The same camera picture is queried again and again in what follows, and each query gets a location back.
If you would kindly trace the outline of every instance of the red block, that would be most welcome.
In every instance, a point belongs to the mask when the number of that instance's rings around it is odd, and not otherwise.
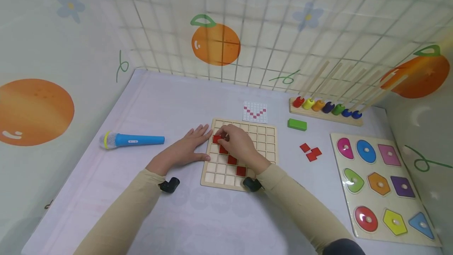
[[[307,143],[304,143],[302,145],[299,146],[302,151],[304,151],[304,153],[307,153],[308,151],[310,151],[310,146],[307,145]]]
[[[321,155],[322,155],[322,153],[321,153],[321,150],[319,150],[319,148],[318,148],[318,147],[316,147],[316,148],[313,148],[313,149],[312,149],[312,153],[313,153],[313,154],[314,154],[314,155],[315,155],[316,157],[318,157],[318,156],[321,156]]]
[[[220,135],[212,136],[212,143],[219,144],[219,139],[221,139]]]
[[[228,151],[227,151],[227,149],[225,149],[222,145],[220,145],[219,153],[220,153],[220,154],[227,154]]]
[[[318,159],[318,158],[316,157],[316,155],[315,155],[313,152],[308,153],[308,154],[307,154],[307,158],[309,158],[309,161],[310,161],[310,162],[313,162],[314,160],[317,160],[317,159]]]
[[[228,156],[228,164],[229,165],[237,165],[238,164],[238,160],[235,157],[229,155]]]
[[[245,177],[246,176],[245,171],[246,171],[245,167],[237,167],[236,168],[236,175]]]

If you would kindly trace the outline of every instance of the blue triangle piece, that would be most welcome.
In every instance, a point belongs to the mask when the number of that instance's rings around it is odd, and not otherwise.
[[[431,240],[434,240],[433,232],[423,213],[420,212],[413,216],[412,219],[409,220],[409,225],[429,237]]]

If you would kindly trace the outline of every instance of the green rectangular block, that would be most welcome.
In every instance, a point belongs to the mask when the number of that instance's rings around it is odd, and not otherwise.
[[[292,129],[302,130],[304,132],[305,130],[307,130],[307,123],[290,118],[288,120],[288,127]]]

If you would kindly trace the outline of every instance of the blue toy microphone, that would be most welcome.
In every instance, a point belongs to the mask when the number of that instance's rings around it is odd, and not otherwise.
[[[120,146],[164,144],[164,141],[164,136],[127,135],[113,132],[107,132],[105,135],[99,136],[101,147],[106,149]]]

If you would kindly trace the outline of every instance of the red circle piece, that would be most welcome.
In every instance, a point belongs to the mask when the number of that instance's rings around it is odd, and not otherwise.
[[[365,206],[359,206],[354,211],[355,221],[365,231],[373,232],[378,229],[378,219],[372,210]]]

